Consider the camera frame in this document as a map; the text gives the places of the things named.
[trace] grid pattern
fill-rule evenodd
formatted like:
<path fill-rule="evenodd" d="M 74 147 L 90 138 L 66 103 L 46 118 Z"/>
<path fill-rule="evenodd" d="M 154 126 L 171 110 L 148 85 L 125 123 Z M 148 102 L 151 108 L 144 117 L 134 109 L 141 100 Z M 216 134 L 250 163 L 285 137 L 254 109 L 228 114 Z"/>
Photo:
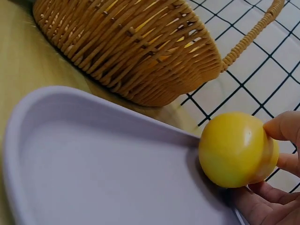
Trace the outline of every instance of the grid pattern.
<path fill-rule="evenodd" d="M 263 17 L 272 0 L 188 0 L 214 37 L 222 57 Z M 242 111 L 264 121 L 286 110 L 300 110 L 300 3 L 286 0 L 281 14 L 214 81 L 181 96 L 181 105 L 203 129 L 228 111 Z M 281 152 L 296 153 L 291 142 Z M 300 191 L 300 179 L 275 169 L 267 181 L 287 192 Z"/>

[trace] wicker basket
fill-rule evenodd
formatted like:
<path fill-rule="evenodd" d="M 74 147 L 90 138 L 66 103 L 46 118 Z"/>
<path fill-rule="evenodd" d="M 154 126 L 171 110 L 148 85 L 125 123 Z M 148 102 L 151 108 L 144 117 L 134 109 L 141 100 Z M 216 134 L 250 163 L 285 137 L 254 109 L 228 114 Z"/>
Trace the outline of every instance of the wicker basket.
<path fill-rule="evenodd" d="M 228 68 L 272 22 L 263 19 L 222 60 L 184 0 L 36 0 L 36 23 L 76 66 L 123 97 L 164 106 Z"/>

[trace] yellow ball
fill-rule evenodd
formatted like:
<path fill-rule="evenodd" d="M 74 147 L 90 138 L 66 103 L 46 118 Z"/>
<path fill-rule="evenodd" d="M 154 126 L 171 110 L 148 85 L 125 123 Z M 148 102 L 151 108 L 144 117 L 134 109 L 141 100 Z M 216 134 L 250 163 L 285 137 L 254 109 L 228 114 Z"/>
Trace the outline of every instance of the yellow ball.
<path fill-rule="evenodd" d="M 199 160 L 207 177 L 224 188 L 258 183 L 274 170 L 279 156 L 258 118 L 230 112 L 212 119 L 199 143 Z"/>

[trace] plastic tray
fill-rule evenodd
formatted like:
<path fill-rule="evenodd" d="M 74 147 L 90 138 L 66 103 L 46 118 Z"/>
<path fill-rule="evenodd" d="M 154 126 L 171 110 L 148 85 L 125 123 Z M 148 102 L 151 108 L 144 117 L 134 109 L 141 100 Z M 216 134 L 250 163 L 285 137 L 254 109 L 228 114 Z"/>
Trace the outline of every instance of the plastic tray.
<path fill-rule="evenodd" d="M 80 90 L 47 87 L 8 121 L 4 179 L 19 225 L 239 225 L 203 182 L 199 139 Z"/>

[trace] wooden table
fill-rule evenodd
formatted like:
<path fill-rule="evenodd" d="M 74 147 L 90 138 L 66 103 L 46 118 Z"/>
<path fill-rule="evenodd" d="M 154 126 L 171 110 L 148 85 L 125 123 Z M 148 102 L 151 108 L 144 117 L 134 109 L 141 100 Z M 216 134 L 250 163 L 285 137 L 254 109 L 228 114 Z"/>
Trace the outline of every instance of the wooden table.
<path fill-rule="evenodd" d="M 26 0 L 0 0 L 0 142 L 14 106 L 29 92 L 49 85 L 78 88 L 188 132 L 198 132 L 196 122 L 178 101 L 163 108 L 137 106 L 85 77 L 48 44 L 35 26 L 31 8 Z M 13 224 L 13 220 L 0 179 L 0 225 L 6 224 Z"/>

